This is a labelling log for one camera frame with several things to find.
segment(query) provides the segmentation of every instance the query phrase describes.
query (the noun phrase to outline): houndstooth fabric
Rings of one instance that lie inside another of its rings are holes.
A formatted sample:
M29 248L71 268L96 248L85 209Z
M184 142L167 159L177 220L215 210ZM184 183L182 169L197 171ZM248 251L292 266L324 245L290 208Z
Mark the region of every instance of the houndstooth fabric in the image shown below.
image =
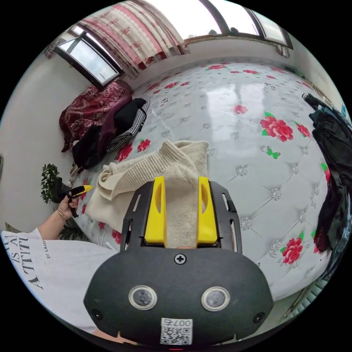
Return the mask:
M114 150L119 149L122 145L132 139L140 128L140 125L145 121L147 110L150 105L150 96L149 94L143 94L141 96L142 99L146 101L146 103L142 106L142 108L138 109L135 120L133 121L132 127L126 132L116 136L110 144L107 146L106 151L108 153L113 152Z

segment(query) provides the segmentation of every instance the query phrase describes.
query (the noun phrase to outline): sticker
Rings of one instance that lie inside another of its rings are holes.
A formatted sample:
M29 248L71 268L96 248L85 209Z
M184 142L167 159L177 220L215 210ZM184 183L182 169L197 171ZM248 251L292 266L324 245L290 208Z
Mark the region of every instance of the sticker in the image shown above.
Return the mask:
M191 345L193 319L161 318L162 345Z

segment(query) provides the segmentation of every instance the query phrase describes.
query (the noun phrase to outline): white t-shirt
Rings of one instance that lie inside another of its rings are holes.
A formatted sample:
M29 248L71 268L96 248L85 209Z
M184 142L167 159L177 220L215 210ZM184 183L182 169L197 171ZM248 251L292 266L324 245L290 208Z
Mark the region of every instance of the white t-shirt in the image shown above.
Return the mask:
M36 299L71 325L97 329L83 299L93 274L116 251L83 241L44 241L38 231L1 238L18 274Z

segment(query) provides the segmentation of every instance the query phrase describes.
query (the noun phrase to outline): cream knit sweater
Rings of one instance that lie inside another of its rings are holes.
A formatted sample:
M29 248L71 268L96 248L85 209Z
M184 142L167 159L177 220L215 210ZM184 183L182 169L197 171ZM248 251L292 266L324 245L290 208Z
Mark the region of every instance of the cream knit sweater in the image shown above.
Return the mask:
M207 176L207 142L165 141L158 151L103 167L86 214L117 231L134 191L155 177L165 177L169 248L194 246L198 177Z

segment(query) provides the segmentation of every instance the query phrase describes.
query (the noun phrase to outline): person's hand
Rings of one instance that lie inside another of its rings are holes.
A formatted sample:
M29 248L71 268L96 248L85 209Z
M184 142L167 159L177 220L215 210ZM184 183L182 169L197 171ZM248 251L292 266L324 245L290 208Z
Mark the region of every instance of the person's hand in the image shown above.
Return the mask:
M70 207L75 209L78 208L78 198L73 199L72 203L69 204L69 198L66 196L64 200L59 204L58 210L69 219L72 217Z

